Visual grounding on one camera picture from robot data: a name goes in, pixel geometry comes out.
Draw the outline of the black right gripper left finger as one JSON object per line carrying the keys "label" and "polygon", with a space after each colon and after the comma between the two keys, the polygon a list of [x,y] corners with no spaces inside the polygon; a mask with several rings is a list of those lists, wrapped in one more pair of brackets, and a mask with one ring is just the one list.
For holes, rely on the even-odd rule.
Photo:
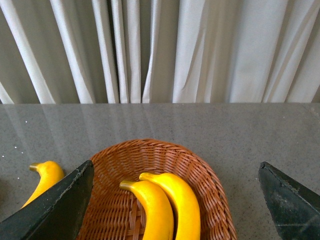
{"label": "black right gripper left finger", "polygon": [[87,160],[30,204],[0,223],[2,240],[74,240],[93,189],[94,165]]}

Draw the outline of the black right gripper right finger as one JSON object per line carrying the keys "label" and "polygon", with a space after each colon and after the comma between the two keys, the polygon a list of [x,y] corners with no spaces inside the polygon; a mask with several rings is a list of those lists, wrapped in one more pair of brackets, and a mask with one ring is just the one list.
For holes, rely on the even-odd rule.
{"label": "black right gripper right finger", "polygon": [[320,196],[265,161],[260,164],[258,178],[281,239],[318,240]]}

